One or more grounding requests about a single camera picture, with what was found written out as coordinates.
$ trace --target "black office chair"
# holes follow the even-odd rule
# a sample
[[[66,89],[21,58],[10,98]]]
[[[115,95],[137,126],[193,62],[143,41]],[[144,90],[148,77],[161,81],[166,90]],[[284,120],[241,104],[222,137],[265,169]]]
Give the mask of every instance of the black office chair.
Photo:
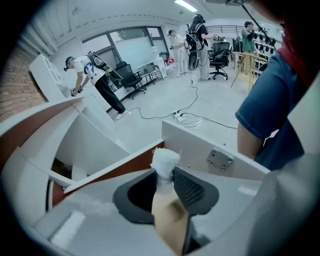
[[[229,65],[229,46],[228,42],[215,42],[213,44],[213,50],[209,51],[210,67],[215,67],[213,74],[213,80],[217,75],[224,76],[225,80],[228,80],[228,74],[224,71],[224,67]]]
[[[131,93],[131,98],[134,99],[133,95],[137,92],[142,92],[146,94],[145,88],[142,83],[141,77],[136,77],[131,69],[131,65],[127,64],[125,61],[122,61],[116,65],[116,72],[122,77],[121,83],[123,84],[124,88],[134,88],[134,91]],[[143,90],[139,89],[138,83],[140,83]]]

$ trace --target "gray floor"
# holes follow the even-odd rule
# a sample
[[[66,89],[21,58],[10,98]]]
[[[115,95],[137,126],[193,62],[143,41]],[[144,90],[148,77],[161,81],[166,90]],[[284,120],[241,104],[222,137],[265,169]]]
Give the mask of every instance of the gray floor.
[[[198,87],[199,98],[185,112],[212,119],[226,126],[237,127],[235,112],[248,95],[248,83],[237,80],[233,87],[230,87],[235,77],[233,66],[233,63],[230,63],[224,69],[229,75],[228,80],[223,76],[217,76],[216,80],[199,81],[200,76],[196,75],[199,74],[199,70],[194,71],[193,86]],[[142,116],[145,118],[164,117],[175,110],[188,107],[195,100],[196,89],[190,87],[190,81],[190,74],[176,77],[176,73],[173,73],[164,80],[157,81],[155,85],[149,85],[146,94],[139,92],[134,100],[126,99],[123,104],[128,110],[140,107]],[[109,115],[115,119],[117,112],[112,110]],[[133,153],[161,138],[161,120],[164,119],[174,121],[173,116],[163,119],[142,119],[139,110],[135,109],[129,111],[122,119],[115,121],[116,132],[120,140]],[[181,125],[190,127],[188,129],[212,138],[227,147],[237,148],[236,129],[199,120],[203,118],[188,115],[185,124]]]

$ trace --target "power strip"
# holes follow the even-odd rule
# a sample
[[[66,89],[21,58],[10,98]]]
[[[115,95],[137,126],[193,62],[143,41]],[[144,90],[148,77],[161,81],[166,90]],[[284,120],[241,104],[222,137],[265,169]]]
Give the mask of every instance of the power strip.
[[[181,113],[179,110],[173,111],[172,114],[173,114],[175,120],[179,123],[183,123],[187,120],[186,114],[181,116]]]

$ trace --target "black backpack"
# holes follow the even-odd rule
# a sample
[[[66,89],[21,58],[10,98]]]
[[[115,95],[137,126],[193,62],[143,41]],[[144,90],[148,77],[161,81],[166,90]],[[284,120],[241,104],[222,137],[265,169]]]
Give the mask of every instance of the black backpack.
[[[195,29],[191,31],[191,33],[186,34],[186,41],[189,45],[190,51],[199,51],[205,47],[205,41],[199,40],[198,30],[203,24],[199,23],[196,25]]]

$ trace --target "ceiling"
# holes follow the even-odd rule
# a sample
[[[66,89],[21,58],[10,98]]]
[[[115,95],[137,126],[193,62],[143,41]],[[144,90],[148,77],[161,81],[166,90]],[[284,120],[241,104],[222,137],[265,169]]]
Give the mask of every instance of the ceiling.
[[[185,1],[207,20],[248,18],[239,6],[204,0]],[[250,6],[247,8],[258,21],[266,21]],[[107,30],[138,24],[183,25],[190,23],[194,14],[174,0],[49,0],[33,17],[18,43],[34,54],[51,56],[59,46],[76,36],[86,39]]]

